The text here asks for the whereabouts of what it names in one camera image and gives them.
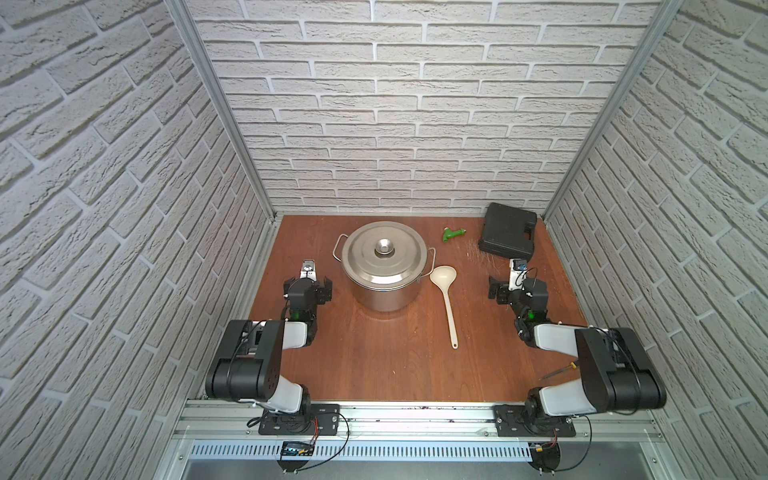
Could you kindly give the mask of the beige plastic ladle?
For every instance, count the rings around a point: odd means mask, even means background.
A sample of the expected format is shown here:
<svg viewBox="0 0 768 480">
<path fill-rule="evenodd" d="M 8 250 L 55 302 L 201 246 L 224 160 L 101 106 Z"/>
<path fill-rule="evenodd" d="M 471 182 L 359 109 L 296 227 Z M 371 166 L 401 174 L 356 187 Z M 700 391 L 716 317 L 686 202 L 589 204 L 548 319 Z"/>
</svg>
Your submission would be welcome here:
<svg viewBox="0 0 768 480">
<path fill-rule="evenodd" d="M 459 340 L 449 293 L 450 287 L 456 278 L 457 271 L 453 267 L 447 265 L 435 267 L 430 274 L 431 282 L 438 287 L 443 296 L 451 346 L 454 350 L 459 348 Z"/>
</svg>

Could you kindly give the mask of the stainless steel pot lid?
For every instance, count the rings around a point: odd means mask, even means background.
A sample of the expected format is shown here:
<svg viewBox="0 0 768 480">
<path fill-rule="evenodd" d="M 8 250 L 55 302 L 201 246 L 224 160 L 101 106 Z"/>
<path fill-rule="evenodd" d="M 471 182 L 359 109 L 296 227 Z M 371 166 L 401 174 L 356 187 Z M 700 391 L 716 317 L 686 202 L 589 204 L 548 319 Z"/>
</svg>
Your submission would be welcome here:
<svg viewBox="0 0 768 480">
<path fill-rule="evenodd" d="M 398 222 L 368 223 L 343 243 L 340 261 L 348 278 L 379 291 L 393 291 L 415 282 L 427 264 L 421 235 Z"/>
</svg>

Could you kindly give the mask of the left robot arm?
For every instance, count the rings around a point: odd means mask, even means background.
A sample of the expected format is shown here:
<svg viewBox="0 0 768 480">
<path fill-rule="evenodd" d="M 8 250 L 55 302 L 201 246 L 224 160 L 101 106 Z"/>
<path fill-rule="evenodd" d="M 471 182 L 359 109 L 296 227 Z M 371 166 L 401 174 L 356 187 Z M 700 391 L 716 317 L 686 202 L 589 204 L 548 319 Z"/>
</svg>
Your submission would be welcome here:
<svg viewBox="0 0 768 480">
<path fill-rule="evenodd" d="M 310 277 L 284 283 L 286 304 L 276 320 L 232 320 L 205 377 L 205 394 L 233 402 L 253 401 L 276 414 L 308 414 L 308 389 L 281 375 L 285 350 L 310 346 L 317 335 L 317 308 L 332 300 L 332 281 Z"/>
</svg>

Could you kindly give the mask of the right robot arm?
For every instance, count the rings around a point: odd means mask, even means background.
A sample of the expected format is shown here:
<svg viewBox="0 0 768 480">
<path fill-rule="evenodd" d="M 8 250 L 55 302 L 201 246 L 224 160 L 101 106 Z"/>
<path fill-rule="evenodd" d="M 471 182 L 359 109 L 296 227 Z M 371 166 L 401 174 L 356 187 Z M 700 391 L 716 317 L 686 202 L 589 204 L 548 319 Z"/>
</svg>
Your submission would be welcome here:
<svg viewBox="0 0 768 480">
<path fill-rule="evenodd" d="M 489 279 L 488 297 L 516 314 L 518 337 L 529 347 L 574 359 L 576 380 L 529 391 L 522 418 L 529 423 L 577 415 L 660 409 L 667 403 L 661 375 L 630 328 L 554 323 L 547 316 L 546 283 Z"/>
</svg>

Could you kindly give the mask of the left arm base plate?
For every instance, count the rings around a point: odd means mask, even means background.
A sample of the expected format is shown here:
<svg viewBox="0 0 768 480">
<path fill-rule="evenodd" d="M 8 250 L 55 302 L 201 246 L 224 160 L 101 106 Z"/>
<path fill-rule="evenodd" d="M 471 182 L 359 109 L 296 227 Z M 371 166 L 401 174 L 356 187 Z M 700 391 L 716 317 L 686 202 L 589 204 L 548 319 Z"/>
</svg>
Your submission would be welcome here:
<svg viewBox="0 0 768 480">
<path fill-rule="evenodd" d="M 262 436 L 335 436 L 341 420 L 340 405 L 311 403 L 308 411 L 294 414 L 265 412 L 258 424 Z"/>
</svg>

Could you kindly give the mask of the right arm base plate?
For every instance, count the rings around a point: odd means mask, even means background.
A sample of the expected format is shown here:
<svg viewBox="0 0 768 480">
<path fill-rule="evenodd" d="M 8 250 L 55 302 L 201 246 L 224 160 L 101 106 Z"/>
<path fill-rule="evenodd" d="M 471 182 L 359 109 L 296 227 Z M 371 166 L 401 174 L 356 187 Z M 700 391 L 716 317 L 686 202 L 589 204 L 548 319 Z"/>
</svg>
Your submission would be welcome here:
<svg viewBox="0 0 768 480">
<path fill-rule="evenodd" d="M 564 437 L 576 436 L 569 417 L 552 417 L 537 413 L 532 406 L 498 404 L 492 407 L 494 425 L 499 437 Z"/>
</svg>

